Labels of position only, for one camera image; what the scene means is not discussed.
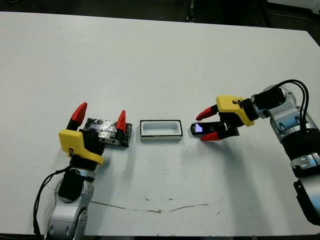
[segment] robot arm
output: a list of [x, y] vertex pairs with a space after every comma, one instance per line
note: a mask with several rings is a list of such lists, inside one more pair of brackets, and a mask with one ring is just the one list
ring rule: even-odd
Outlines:
[[[298, 178], [293, 185], [302, 211], [309, 222], [320, 225], [320, 132], [307, 113], [308, 90], [305, 88], [307, 98], [304, 94], [302, 106], [305, 100], [306, 105], [301, 109], [297, 106], [293, 91], [283, 83], [247, 99], [218, 96], [216, 105], [196, 117], [199, 121], [217, 113], [220, 116], [220, 122], [213, 122], [211, 132], [207, 132], [201, 140], [217, 141], [238, 136], [238, 127], [253, 126], [258, 118], [270, 118], [271, 127], [290, 158], [290, 166]], [[225, 128], [215, 128], [217, 124], [223, 124]]]
[[77, 131], [83, 122], [86, 109], [87, 103], [84, 102], [73, 113], [66, 129], [59, 132], [62, 151], [71, 159], [67, 168], [49, 175], [40, 187], [33, 210], [34, 233], [39, 239], [41, 239], [41, 233], [37, 221], [37, 211], [40, 194], [53, 175], [60, 173], [64, 173], [64, 176], [54, 191], [55, 205], [44, 239], [83, 239], [88, 205], [94, 194], [95, 169], [97, 165], [104, 163], [102, 154], [105, 145], [110, 141], [112, 145], [119, 146], [126, 137], [126, 112], [124, 110], [114, 126], [116, 130], [115, 139], [101, 138], [100, 132], [92, 129]]

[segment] white table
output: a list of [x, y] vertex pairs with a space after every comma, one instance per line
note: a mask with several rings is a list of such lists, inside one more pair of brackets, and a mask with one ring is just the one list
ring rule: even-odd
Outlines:
[[[320, 48], [305, 31], [1, 12], [0, 232], [33, 233], [40, 184], [69, 161], [58, 132], [86, 101], [86, 117], [116, 121], [125, 109], [133, 124], [130, 148], [103, 154], [86, 235], [319, 233], [269, 120], [219, 142], [189, 132], [217, 95], [250, 97], [292, 78], [307, 85], [320, 125], [319, 76]], [[140, 142], [145, 119], [181, 120], [184, 137]], [[42, 233], [61, 177], [42, 194]]]

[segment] aluminum foil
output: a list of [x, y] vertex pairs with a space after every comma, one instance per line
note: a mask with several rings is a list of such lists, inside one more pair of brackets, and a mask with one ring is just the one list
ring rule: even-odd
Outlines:
[[125, 124], [125, 134], [122, 141], [119, 143], [116, 141], [116, 125], [116, 121], [88, 118], [83, 129], [86, 131], [98, 132], [99, 141], [108, 145], [129, 147], [132, 133], [132, 124]]

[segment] smartphone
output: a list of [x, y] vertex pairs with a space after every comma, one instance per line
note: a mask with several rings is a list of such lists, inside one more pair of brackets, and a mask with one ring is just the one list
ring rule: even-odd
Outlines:
[[192, 123], [190, 127], [192, 135], [210, 134], [215, 131], [226, 130], [226, 126], [219, 121]]

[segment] black cable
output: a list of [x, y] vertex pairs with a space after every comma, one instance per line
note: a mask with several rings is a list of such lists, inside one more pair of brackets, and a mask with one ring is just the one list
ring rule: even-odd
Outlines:
[[282, 82], [278, 83], [277, 85], [275, 85], [274, 88], [278, 88], [278, 87], [280, 87], [284, 84], [287, 84], [287, 83], [297, 85], [302, 91], [303, 99], [302, 99], [302, 105], [300, 108], [300, 129], [304, 134], [306, 134], [307, 133], [306, 116], [307, 116], [307, 110], [308, 110], [308, 105], [309, 105], [308, 89], [302, 81], [296, 80], [296, 79], [289, 79], [289, 80], [282, 81]]
[[42, 190], [45, 188], [45, 186], [51, 181], [54, 175], [62, 174], [66, 171], [68, 171], [71, 168], [71, 165], [67, 166], [64, 169], [57, 170], [54, 173], [51, 173], [49, 176], [47, 176], [44, 181], [42, 182], [40, 189], [38, 191], [38, 194], [36, 195], [35, 201], [34, 201], [34, 206], [33, 206], [33, 232], [36, 235], [38, 239], [41, 239], [41, 233], [40, 233], [40, 228], [39, 224], [37, 221], [37, 213], [38, 213], [38, 208], [39, 208], [39, 203], [40, 203], [40, 196]]

